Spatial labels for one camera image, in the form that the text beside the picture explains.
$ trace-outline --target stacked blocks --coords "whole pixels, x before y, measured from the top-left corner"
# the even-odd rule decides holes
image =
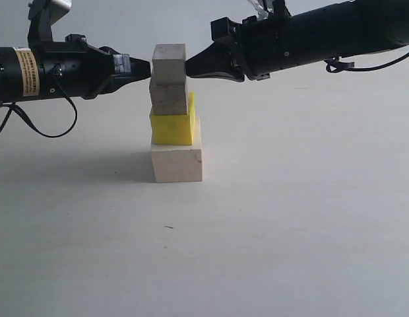
[[[202,182],[201,123],[187,88],[184,44],[160,44],[150,79],[151,155],[157,182]]]

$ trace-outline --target cable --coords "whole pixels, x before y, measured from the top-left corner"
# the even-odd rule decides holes
[[[32,130],[35,131],[36,133],[40,134],[41,136],[47,137],[47,138],[49,138],[49,139],[57,139],[57,138],[59,138],[59,137],[63,137],[63,136],[65,136],[65,135],[67,135],[68,133],[70,133],[70,132],[74,129],[74,126],[77,124],[77,120],[78,120],[78,118],[79,118],[79,114],[78,114],[78,112],[77,112],[77,107],[75,106],[74,102],[71,100],[71,98],[69,97],[69,95],[65,92],[64,88],[63,88],[63,87],[61,86],[61,84],[59,83],[59,81],[58,81],[59,74],[60,74],[59,67],[56,66],[56,67],[53,69],[53,75],[52,75],[53,81],[54,81],[56,87],[58,88],[59,92],[60,92],[60,93],[63,95],[63,97],[69,102],[69,104],[73,107],[73,110],[74,110],[74,113],[75,113],[74,122],[73,122],[73,124],[71,125],[71,127],[70,127],[67,131],[65,131],[65,132],[63,132],[63,133],[61,133],[61,134],[59,134],[59,135],[47,135],[47,134],[41,132],[41,131],[33,124],[32,120],[28,117],[27,113],[26,113],[19,105],[17,105],[15,102],[13,102],[13,103],[11,103],[11,104],[0,104],[0,108],[9,108],[9,110],[8,110],[8,112],[7,112],[7,115],[5,116],[5,119],[3,120],[3,122],[2,122],[2,124],[1,124],[1,126],[0,126],[0,134],[1,134],[1,132],[4,130],[4,128],[5,128],[5,126],[6,126],[7,122],[8,122],[8,120],[9,120],[9,118],[10,118],[10,116],[11,116],[11,114],[12,114],[13,112],[16,113],[16,114],[21,118],[21,120],[24,121],[25,124],[27,124],[27,126],[28,126],[30,129],[32,129]]]
[[[407,58],[409,58],[409,52],[401,56],[400,58],[397,58],[396,60],[391,61],[389,63],[383,64],[380,66],[376,66],[376,67],[368,67],[368,68],[355,68],[353,62],[351,63],[341,62],[339,57],[326,59],[325,63],[328,64],[326,66],[326,70],[328,73],[337,74],[343,71],[354,71],[354,72],[378,71],[380,69],[384,69],[392,65],[395,65],[397,63],[400,63],[401,61],[404,61]]]

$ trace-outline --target warning label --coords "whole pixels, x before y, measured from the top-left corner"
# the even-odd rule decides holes
[[[38,96],[40,91],[39,69],[32,50],[30,48],[15,48],[14,50],[21,66],[23,97]]]

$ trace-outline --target gray stone block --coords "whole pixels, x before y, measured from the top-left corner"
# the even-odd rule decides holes
[[[155,74],[150,78],[150,98],[157,116],[188,114],[189,92],[187,83],[159,85]]]
[[[158,44],[155,47],[152,64],[158,85],[183,84],[187,80],[185,44]]]

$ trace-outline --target yellow sponge block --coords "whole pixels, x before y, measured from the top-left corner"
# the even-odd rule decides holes
[[[192,145],[196,125],[194,92],[189,94],[189,113],[182,115],[156,116],[150,113],[153,141],[157,145]]]

